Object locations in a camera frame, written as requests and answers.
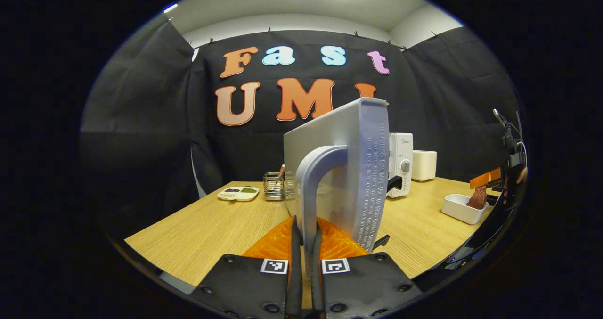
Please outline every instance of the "food item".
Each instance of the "food item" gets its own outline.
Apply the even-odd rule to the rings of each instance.
[[[486,186],[478,187],[469,199],[467,206],[473,207],[476,210],[484,209],[486,204]]]

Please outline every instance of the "screw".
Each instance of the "screw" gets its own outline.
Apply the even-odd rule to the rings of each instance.
[[[330,310],[331,312],[343,312],[347,309],[347,306],[345,306],[344,304],[334,304],[331,306]]]
[[[267,304],[266,306],[264,306],[264,310],[270,313],[280,312],[280,308],[278,308],[278,306],[276,306],[275,304]]]
[[[224,312],[226,312],[226,314],[230,314],[230,315],[232,315],[233,317],[237,317],[237,318],[240,318],[240,317],[241,317],[240,315],[238,315],[237,313],[235,313],[235,312],[233,312],[233,311],[224,311]]]
[[[408,291],[411,288],[413,288],[413,285],[411,285],[409,283],[405,283],[404,285],[402,285],[402,286],[400,286],[398,288],[398,292],[405,292],[405,291]]]
[[[373,314],[371,314],[371,317],[375,317],[381,313],[386,313],[386,312],[387,312],[387,310],[383,308],[381,310],[374,311]]]

